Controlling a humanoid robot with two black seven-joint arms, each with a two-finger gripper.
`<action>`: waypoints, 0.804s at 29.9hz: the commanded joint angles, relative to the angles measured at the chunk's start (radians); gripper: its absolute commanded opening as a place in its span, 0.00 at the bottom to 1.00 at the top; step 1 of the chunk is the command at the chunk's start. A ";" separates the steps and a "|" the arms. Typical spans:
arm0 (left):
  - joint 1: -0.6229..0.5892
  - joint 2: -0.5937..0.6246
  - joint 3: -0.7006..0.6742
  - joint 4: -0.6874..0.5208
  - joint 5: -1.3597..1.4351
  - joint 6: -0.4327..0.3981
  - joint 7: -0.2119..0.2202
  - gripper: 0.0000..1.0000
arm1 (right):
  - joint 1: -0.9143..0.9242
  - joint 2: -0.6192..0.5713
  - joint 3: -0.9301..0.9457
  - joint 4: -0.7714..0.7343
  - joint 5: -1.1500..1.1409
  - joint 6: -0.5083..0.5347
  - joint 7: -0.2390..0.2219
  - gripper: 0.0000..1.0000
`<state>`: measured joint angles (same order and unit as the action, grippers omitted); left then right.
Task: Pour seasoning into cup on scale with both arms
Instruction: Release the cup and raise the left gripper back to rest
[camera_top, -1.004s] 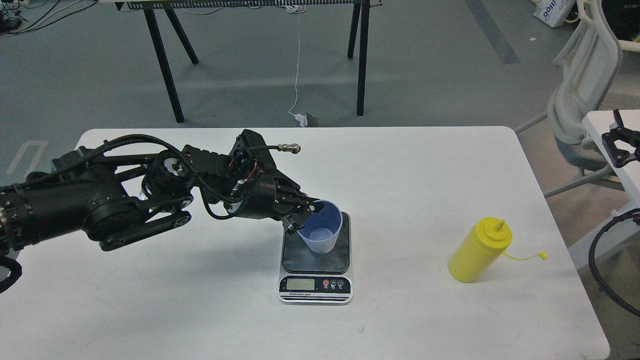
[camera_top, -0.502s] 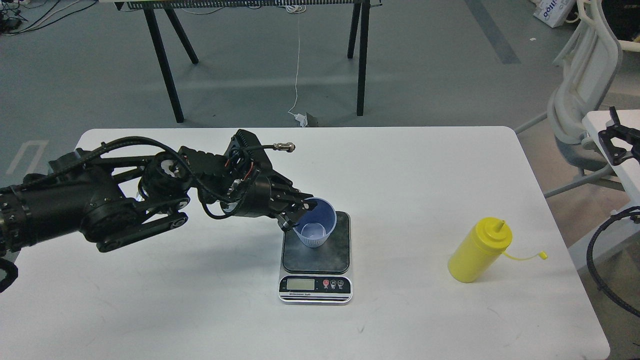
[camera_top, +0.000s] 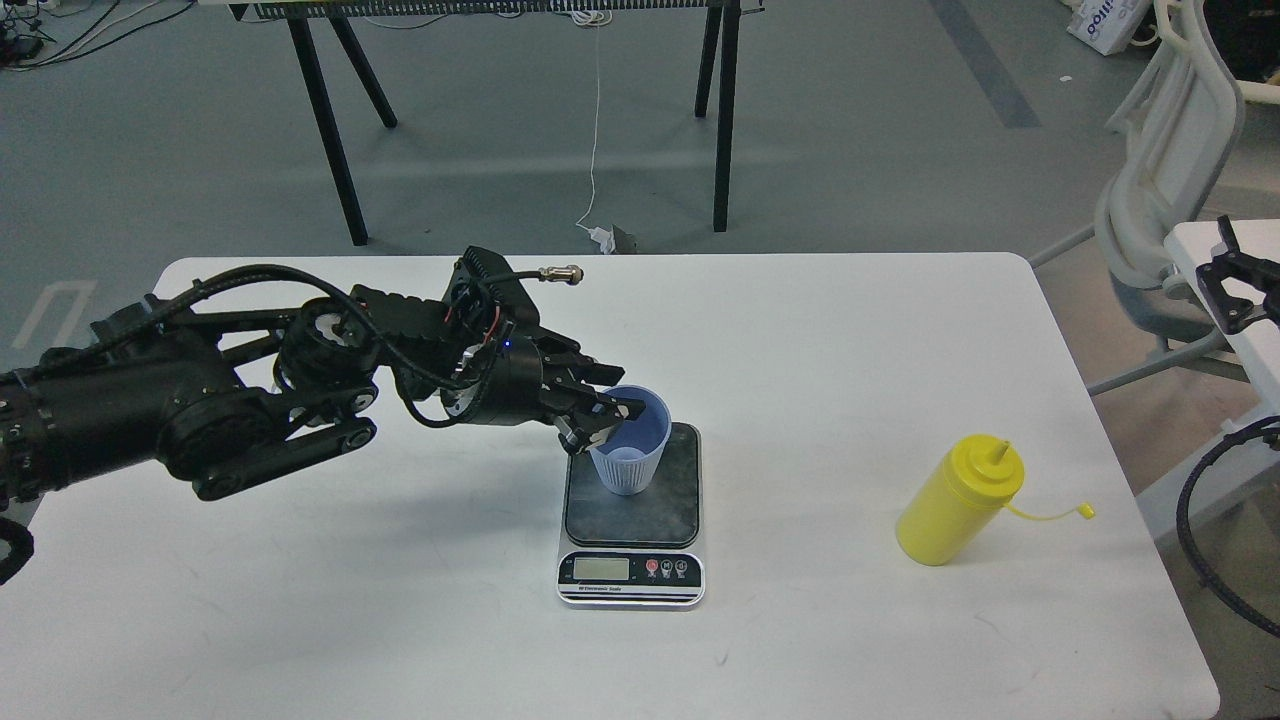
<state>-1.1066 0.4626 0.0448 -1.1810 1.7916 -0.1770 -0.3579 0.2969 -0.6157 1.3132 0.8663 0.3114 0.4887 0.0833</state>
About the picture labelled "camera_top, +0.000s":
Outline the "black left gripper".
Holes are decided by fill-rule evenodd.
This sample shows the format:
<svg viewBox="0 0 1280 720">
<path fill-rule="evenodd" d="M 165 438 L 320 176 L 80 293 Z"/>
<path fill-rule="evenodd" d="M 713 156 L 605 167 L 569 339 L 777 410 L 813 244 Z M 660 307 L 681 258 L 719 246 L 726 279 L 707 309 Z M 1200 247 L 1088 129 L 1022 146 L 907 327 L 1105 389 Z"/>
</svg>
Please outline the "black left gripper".
<svg viewBox="0 0 1280 720">
<path fill-rule="evenodd" d="M 492 427 L 554 425 L 567 455 L 604 445 L 625 421 L 637 420 L 646 410 L 643 400 L 613 396 L 573 409 L 572 393 L 614 387 L 625 369 L 599 363 L 559 336 L 512 334 L 481 347 L 470 366 L 477 369 L 474 384 L 442 393 L 448 419 Z"/>
</svg>

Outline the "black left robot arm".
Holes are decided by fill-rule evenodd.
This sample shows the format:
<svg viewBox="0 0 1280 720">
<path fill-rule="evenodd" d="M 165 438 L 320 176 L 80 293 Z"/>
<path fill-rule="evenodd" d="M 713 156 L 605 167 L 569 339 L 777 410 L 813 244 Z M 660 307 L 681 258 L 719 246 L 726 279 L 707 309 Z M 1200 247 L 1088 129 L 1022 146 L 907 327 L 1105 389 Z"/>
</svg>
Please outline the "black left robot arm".
<svg viewBox="0 0 1280 720">
<path fill-rule="evenodd" d="M 74 483 L 155 460 L 215 501 L 362 448 L 380 369 L 424 427 L 535 421 L 570 455 L 604 445 L 655 404 L 609 395 L 623 369 L 544 328 L 524 287 L 581 279 L 474 246 L 440 300 L 253 264 L 93 323 L 90 346 L 3 373 L 3 579 L 35 553 L 17 505 Z"/>
</svg>

